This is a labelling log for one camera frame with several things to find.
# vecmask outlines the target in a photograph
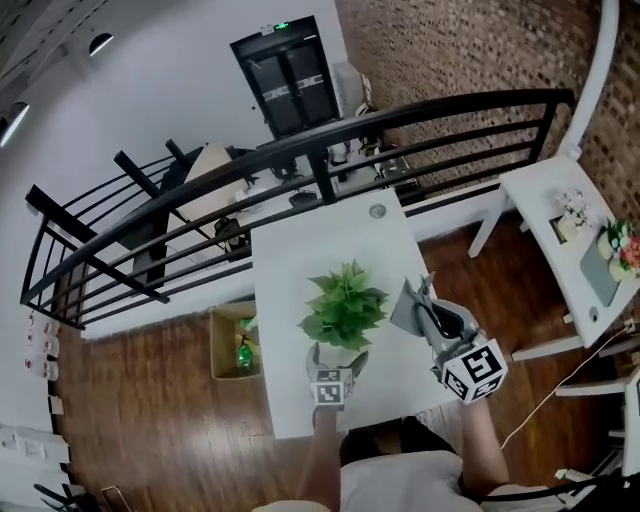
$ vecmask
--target green bottle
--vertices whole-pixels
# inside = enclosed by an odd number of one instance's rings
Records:
[[[253,351],[251,347],[244,342],[246,339],[246,336],[242,336],[242,342],[238,347],[238,366],[248,370],[251,367],[251,363],[253,363]]]

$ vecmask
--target white pot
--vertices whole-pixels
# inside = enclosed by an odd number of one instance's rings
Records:
[[[611,272],[611,277],[616,282],[633,278],[633,272],[623,269],[622,265],[620,265],[620,260],[617,258],[609,260],[609,272]]]
[[[565,215],[560,217],[560,220],[558,221],[558,231],[560,231],[560,234],[565,238],[565,240],[567,240],[567,242],[573,240],[580,234],[573,221]]]
[[[348,350],[344,347],[334,347],[329,343],[320,343],[320,362],[329,368],[349,366],[360,355],[357,350]]]
[[[603,260],[608,261],[613,257],[613,247],[609,243],[609,237],[606,232],[598,237],[597,247]]]

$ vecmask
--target brick wall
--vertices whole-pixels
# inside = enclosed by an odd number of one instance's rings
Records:
[[[469,92],[569,87],[576,98],[595,49],[596,0],[335,0],[349,60],[372,83],[377,108]],[[640,6],[621,0],[618,42],[609,78],[585,138],[580,163],[617,216],[640,227]],[[392,134],[406,144],[491,121],[530,117],[492,111],[422,123]],[[570,120],[560,108],[542,157],[552,155]],[[528,134],[511,138],[526,139]],[[418,161],[502,145],[475,141]],[[502,157],[514,161],[522,155]],[[474,170],[496,165],[474,164]],[[438,181],[467,173],[458,168]]]

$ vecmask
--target small white bottle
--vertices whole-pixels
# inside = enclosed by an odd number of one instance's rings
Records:
[[[58,357],[60,354],[60,342],[58,332],[60,324],[43,315],[29,315],[29,331],[27,332],[27,344],[29,349],[36,354],[45,354]]]
[[[52,357],[58,357],[60,354],[60,341],[57,336],[30,332],[27,334],[27,343],[29,349],[36,354],[44,354]]]
[[[45,356],[27,357],[24,360],[24,366],[38,377],[43,377],[51,381],[58,380],[58,363],[48,361]]]

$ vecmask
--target ceiling light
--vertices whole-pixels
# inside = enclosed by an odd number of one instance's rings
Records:
[[[0,119],[0,148],[9,142],[9,139],[16,131],[18,125],[24,119],[29,111],[29,105],[18,102],[11,105]]]
[[[100,34],[93,38],[89,45],[89,57],[93,57],[96,53],[102,50],[111,40],[113,36],[108,33]]]

